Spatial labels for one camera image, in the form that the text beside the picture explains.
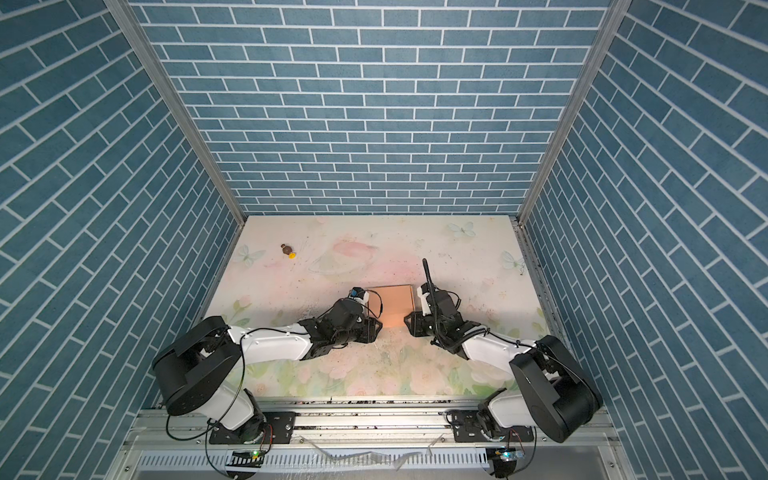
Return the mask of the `orange cardboard paper box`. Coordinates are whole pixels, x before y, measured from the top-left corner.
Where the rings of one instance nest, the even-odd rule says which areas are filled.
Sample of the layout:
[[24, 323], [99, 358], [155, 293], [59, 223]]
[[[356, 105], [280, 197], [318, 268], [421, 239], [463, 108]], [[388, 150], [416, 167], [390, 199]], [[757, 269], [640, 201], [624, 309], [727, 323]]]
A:
[[384, 329], [404, 327], [404, 319], [416, 310], [411, 285], [378, 286], [368, 293], [368, 306]]

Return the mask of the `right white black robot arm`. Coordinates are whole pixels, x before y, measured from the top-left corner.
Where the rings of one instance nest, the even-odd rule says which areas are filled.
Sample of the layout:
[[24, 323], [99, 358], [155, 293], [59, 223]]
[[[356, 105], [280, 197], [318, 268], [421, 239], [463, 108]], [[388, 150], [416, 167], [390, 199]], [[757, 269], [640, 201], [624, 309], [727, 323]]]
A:
[[514, 377], [518, 391], [501, 388], [478, 407], [479, 428], [489, 436], [532, 424], [557, 443], [589, 423], [602, 408], [594, 380], [562, 341], [513, 339], [462, 317], [458, 302], [442, 289], [417, 289], [421, 308], [404, 318], [414, 337], [467, 361], [480, 362]]

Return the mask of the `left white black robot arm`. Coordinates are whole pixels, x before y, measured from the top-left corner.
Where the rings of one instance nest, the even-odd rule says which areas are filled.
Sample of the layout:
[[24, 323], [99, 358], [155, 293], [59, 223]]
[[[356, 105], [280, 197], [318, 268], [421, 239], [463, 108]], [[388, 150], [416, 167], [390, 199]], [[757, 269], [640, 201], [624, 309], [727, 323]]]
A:
[[169, 416], [194, 413], [230, 432], [256, 431], [264, 417], [244, 385], [248, 366], [308, 361], [351, 343], [370, 344], [382, 328], [367, 303], [351, 297], [281, 327], [245, 329], [212, 316], [158, 353], [152, 369]]

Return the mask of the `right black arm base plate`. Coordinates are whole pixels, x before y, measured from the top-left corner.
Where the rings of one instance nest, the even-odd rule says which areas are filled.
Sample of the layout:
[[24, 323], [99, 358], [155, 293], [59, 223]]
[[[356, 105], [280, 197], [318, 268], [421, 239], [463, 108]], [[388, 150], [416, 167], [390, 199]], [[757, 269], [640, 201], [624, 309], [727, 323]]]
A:
[[534, 440], [531, 427], [523, 425], [501, 427], [485, 411], [448, 410], [444, 413], [444, 418], [457, 443], [527, 443]]

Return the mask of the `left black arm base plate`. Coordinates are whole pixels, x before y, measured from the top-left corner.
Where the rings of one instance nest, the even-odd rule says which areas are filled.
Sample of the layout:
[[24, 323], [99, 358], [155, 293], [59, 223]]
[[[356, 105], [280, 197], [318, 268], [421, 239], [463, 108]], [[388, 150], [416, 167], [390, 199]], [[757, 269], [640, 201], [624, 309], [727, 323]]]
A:
[[262, 412], [236, 430], [216, 426], [209, 435], [209, 442], [214, 445], [288, 444], [295, 420], [294, 412]]

